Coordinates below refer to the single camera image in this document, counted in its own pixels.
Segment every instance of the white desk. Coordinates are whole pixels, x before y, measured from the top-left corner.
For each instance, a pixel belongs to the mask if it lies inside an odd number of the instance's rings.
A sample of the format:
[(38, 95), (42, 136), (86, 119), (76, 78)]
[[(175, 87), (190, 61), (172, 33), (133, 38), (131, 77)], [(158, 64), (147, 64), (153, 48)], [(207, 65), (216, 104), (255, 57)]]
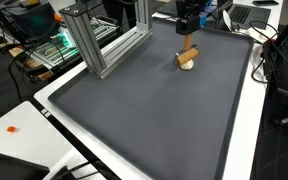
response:
[[(252, 5), (251, 0), (238, 0), (234, 2)], [(278, 26), (283, 0), (278, 0), (278, 2), (280, 3), (278, 6), (266, 7), (272, 9), (269, 23), (276, 28)], [(119, 40), (120, 39), (117, 39), (109, 46), (102, 49), (102, 53), (107, 52), (107, 50), (109, 50), (109, 48)], [(250, 177), (266, 91), (265, 85), (256, 83), (251, 79), (251, 72), (260, 61), (260, 51), (259, 46), (254, 47), (248, 64), (229, 152), (227, 155), (227, 162), (223, 176), (223, 179), (225, 180), (244, 180), (249, 179)], [(84, 63), (79, 64), (58, 80), (36, 93), (34, 96), (35, 99), (51, 112), (66, 128), (74, 133), (74, 135), (79, 138), (85, 146), (87, 146), (120, 178), (130, 180), (149, 179), (148, 176), (128, 163), (125, 159), (108, 148), (90, 132), (78, 125), (48, 101), (47, 98), (49, 95), (85, 68), (86, 65)]]
[[(15, 126), (17, 130), (7, 132), (8, 126)], [(50, 173), (45, 180), (65, 165), (70, 169), (87, 162), (29, 102), (20, 104), (0, 118), (0, 153), (48, 167)], [(81, 177), (96, 171), (92, 165), (88, 165), (73, 172), (73, 175)], [(96, 174), (88, 179), (105, 178)]]

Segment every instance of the table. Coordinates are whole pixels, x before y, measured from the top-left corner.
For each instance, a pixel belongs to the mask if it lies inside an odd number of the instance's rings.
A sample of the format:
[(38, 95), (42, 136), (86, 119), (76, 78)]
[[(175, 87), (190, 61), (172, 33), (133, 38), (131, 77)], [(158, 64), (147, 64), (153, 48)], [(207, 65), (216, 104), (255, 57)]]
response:
[[(8, 126), (15, 126), (13, 133)], [(23, 102), (0, 118), (0, 153), (21, 160), (43, 165), (50, 173), (50, 179), (63, 166), (68, 169), (87, 160), (48, 122), (48, 120), (29, 102)], [(88, 165), (73, 172), (81, 177), (97, 170)], [(104, 180), (101, 174), (90, 176), (89, 180)]]
[[(279, 23), (283, 0), (278, 0), (278, 2), (278, 6), (266, 7), (272, 9), (268, 23), (276, 28), (278, 27)], [(250, 0), (237, 0), (234, 1), (234, 3), (252, 6), (252, 2)], [(120, 39), (121, 38), (103, 48), (102, 53), (107, 52), (112, 46), (117, 44)], [(257, 83), (251, 79), (251, 72), (260, 61), (260, 52), (260, 46), (255, 46), (248, 64), (223, 175), (223, 179), (225, 180), (241, 180), (249, 179), (250, 177), (266, 92), (265, 85)], [(35, 99), (39, 101), (49, 112), (51, 112), (52, 115), (54, 115), (77, 138), (79, 138), (79, 140), (81, 140), (85, 146), (89, 148), (89, 150), (100, 158), (120, 178), (130, 180), (149, 179), (148, 176), (128, 163), (125, 159), (108, 148), (94, 135), (86, 131), (83, 127), (78, 125), (48, 101), (47, 98), (50, 94), (75, 77), (85, 68), (85, 63), (79, 64), (58, 80), (37, 92), (34, 95)]]

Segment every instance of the aluminum frame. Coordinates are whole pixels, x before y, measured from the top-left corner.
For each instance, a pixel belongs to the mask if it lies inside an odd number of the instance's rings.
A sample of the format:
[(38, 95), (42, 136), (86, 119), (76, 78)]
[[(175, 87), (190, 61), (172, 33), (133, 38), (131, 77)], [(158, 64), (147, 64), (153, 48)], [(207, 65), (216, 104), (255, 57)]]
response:
[(138, 0), (134, 5), (137, 19), (135, 31), (105, 54), (101, 53), (89, 23), (87, 11), (91, 8), (83, 7), (87, 10), (81, 12), (79, 5), (72, 5), (60, 11), (87, 68), (101, 79), (113, 72), (152, 34), (151, 1)]

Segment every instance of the gray mat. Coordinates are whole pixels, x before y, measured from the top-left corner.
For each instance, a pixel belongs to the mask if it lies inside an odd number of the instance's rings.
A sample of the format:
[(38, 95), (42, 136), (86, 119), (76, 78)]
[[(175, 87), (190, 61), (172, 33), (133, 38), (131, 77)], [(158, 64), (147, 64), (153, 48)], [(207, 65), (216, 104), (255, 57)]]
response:
[(191, 71), (173, 64), (184, 37), (173, 24), (107, 79), (86, 70), (49, 99), (153, 179), (221, 179), (253, 41), (201, 29)]

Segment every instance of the floor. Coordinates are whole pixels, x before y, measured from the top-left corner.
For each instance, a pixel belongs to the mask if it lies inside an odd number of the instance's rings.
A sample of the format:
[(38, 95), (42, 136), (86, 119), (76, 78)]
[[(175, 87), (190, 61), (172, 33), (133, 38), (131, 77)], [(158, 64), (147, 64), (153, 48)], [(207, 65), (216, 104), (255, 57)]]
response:
[[(152, 0), (152, 2), (153, 9), (157, 9), (163, 4), (156, 0)], [(104, 14), (105, 12), (103, 9), (99, 9), (96, 13)], [(284, 0), (280, 24), (286, 25), (287, 22), (288, 0)], [(123, 29), (127, 30), (127, 22), (125, 21), (125, 23)], [(0, 54), (0, 117), (19, 104), (15, 86), (7, 72), (10, 60), (10, 58)], [(37, 88), (30, 90), (24, 85), (20, 72), (16, 68), (13, 68), (13, 72), (25, 100), (33, 100), (34, 92), (45, 86), (45, 84), (41, 86), (33, 84)], [(279, 82), (279, 85), (288, 90), (288, 73)], [(288, 98), (278, 93), (268, 95), (263, 109), (251, 179), (288, 180), (288, 124), (275, 127), (271, 123), (271, 121), (287, 116)]]

